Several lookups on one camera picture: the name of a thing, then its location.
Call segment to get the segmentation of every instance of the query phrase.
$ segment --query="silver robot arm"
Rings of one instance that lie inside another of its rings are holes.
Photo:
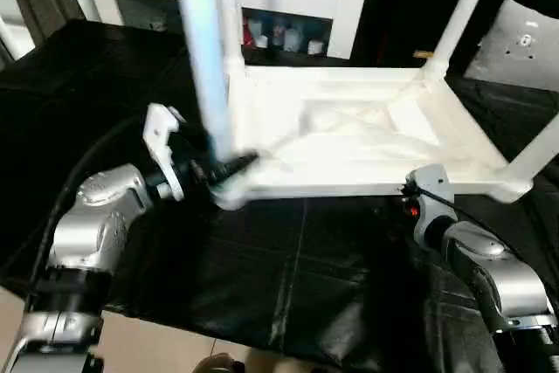
[[[418,209],[414,239],[468,285],[507,373],[559,371],[557,319],[537,273],[492,232],[458,221],[441,165],[409,174],[404,194]]]
[[[3,373],[102,371],[102,360],[89,347],[99,342],[101,311],[131,224],[155,201],[183,199],[189,183],[210,187],[257,159],[249,154],[211,168],[188,157],[173,162],[169,135],[180,122],[172,108],[149,106],[143,137],[158,166],[150,185],[131,164],[81,184],[73,207],[56,226],[47,267]]]

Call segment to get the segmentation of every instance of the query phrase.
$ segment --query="floor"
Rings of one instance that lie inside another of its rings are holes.
[[[23,302],[0,287],[0,364],[13,343],[22,310]],[[105,326],[94,352],[105,359],[105,373],[190,373],[200,360],[219,353],[245,362],[246,373],[310,373],[319,367],[119,314],[105,312],[103,316]]]

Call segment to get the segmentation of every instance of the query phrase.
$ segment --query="black fabric sheet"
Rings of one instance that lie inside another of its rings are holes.
[[[555,93],[449,83],[507,157],[559,111]],[[0,73],[4,285],[24,292],[36,226],[73,163],[152,100],[199,121],[179,37],[74,23]],[[124,134],[88,172],[144,160],[140,132]],[[515,204],[457,199],[552,291],[558,173],[549,165]],[[108,308],[345,370],[500,371],[472,296],[413,244],[394,197],[256,201],[235,212],[194,198],[166,204],[131,229]]]

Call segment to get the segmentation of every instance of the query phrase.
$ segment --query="black cloth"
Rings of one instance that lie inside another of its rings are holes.
[[[551,92],[449,82],[508,157],[559,109]],[[24,292],[36,226],[72,164],[154,100],[199,121],[178,36],[76,22],[0,73],[4,285]],[[140,130],[88,173],[144,159]],[[511,205],[457,200],[552,290],[558,178],[550,164]],[[135,223],[117,271],[108,308],[127,316],[345,370],[500,371],[472,296],[413,244],[395,197],[263,200],[235,212],[193,199],[166,204]]]

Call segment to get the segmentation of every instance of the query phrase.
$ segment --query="black cable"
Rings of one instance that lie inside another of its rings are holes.
[[[45,230],[43,231],[43,237],[41,238],[41,242],[38,247],[37,257],[35,258],[35,262],[33,264],[33,268],[31,269],[31,289],[35,287],[38,280],[38,274],[41,269],[45,267],[46,264],[46,251],[50,247],[52,243],[52,234],[55,224],[58,222],[59,218],[62,216],[60,213],[63,210],[64,203],[66,201],[67,196],[73,192],[76,188],[78,188],[78,183],[82,181],[81,177],[83,173],[86,171],[86,166],[93,160],[93,158],[101,152],[112,140],[115,138],[116,135],[119,135],[125,129],[134,126],[134,124],[138,123],[143,119],[143,116],[135,115],[132,117],[128,117],[126,120],[121,121],[119,124],[111,128],[107,131],[102,137],[100,137],[88,150],[87,152],[79,159],[79,161],[73,166],[70,174],[68,175],[62,189],[60,190],[59,194],[57,195],[56,201],[52,206],[51,212],[49,213],[48,220],[46,222]],[[25,308],[24,311],[28,312],[31,306],[31,296],[32,293],[28,294],[27,299],[25,301]]]
[[[33,229],[31,233],[27,235],[27,238],[22,241],[21,245],[14,252],[12,252],[9,258],[7,258],[3,265],[0,266],[0,281],[4,281],[9,277],[8,272],[10,271],[10,268],[17,262],[17,259],[19,258],[21,253],[31,246],[31,244],[33,243],[33,239],[41,232],[42,226],[45,225],[47,217],[48,213],[41,218],[41,221],[35,227],[35,229]]]
[[[455,210],[456,212],[462,214],[463,216],[466,216],[467,218],[469,218],[471,221],[473,221],[475,224],[477,224],[479,227],[482,227],[483,229],[485,229],[486,231],[491,232],[493,235],[495,234],[494,230],[491,229],[491,227],[489,227],[487,224],[485,224],[484,222],[482,222],[481,220],[479,220],[478,218],[476,218],[474,215],[472,215],[471,213],[467,212],[464,209],[461,209],[460,207],[458,207],[455,203],[452,203],[440,196],[438,196],[437,194],[433,194],[432,192],[428,191],[428,190],[424,190],[421,187],[418,187],[417,185],[414,187],[414,190],[420,194],[423,194],[424,196],[428,196],[428,198],[431,198],[435,201],[438,201],[441,204],[446,205],[447,207],[450,207],[451,209]]]

